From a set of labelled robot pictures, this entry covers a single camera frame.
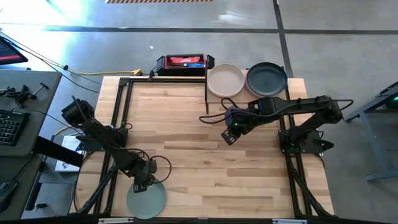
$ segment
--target gray floor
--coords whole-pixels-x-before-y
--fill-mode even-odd
[[[40,26],[15,25],[276,29],[271,0],[168,4],[104,4],[101,0],[32,2],[21,7],[10,1],[4,6],[0,12],[3,31],[39,53],[81,71],[141,68],[148,72],[161,55],[197,52],[214,56],[216,64],[232,63],[240,68],[258,62],[284,63],[278,34],[44,32]],[[285,29],[398,29],[395,0],[279,0],[279,4]],[[345,115],[397,81],[398,35],[289,34],[286,39],[293,75],[305,79],[309,96],[355,100],[354,106],[344,111]],[[20,66],[51,69],[29,59],[29,63]],[[100,88],[79,77],[71,78],[93,90]],[[90,78],[101,81],[101,77]],[[93,106],[98,97],[63,78],[49,113],[61,119],[59,111],[72,101],[70,95],[86,99]],[[41,135],[49,138],[60,128],[61,124],[48,118]],[[324,138],[336,145],[325,153],[336,214],[396,223],[398,179],[365,181],[364,176],[377,172],[378,167],[361,122],[341,122],[322,129],[326,131]],[[47,189],[47,197],[67,191],[65,187]],[[60,202],[68,205],[69,199],[60,197],[52,206]]]

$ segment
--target wooden tabletop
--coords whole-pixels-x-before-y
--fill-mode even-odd
[[[95,112],[96,119],[103,124],[111,122],[119,78],[104,77]],[[301,78],[289,79],[289,91],[291,99],[307,97]],[[285,158],[277,141],[279,122],[260,126],[228,146],[221,137],[226,129],[224,123],[209,125],[198,120],[206,114],[204,94],[202,83],[134,84],[127,120],[132,124],[127,148],[145,150],[150,156],[165,156],[173,165],[170,178],[164,182],[167,205],[158,217],[294,217]],[[210,103],[210,114],[223,111],[219,103]],[[295,116],[295,121],[301,124],[309,116]],[[103,153],[96,152],[83,165],[76,191],[78,207],[98,185],[102,162]],[[155,176],[163,179],[169,171],[168,164],[161,159],[157,163],[159,170]],[[333,213],[320,159],[304,154],[303,164],[309,189]],[[132,179],[119,172],[112,216],[134,215],[126,205],[132,183]],[[304,211],[299,190],[298,196]]]

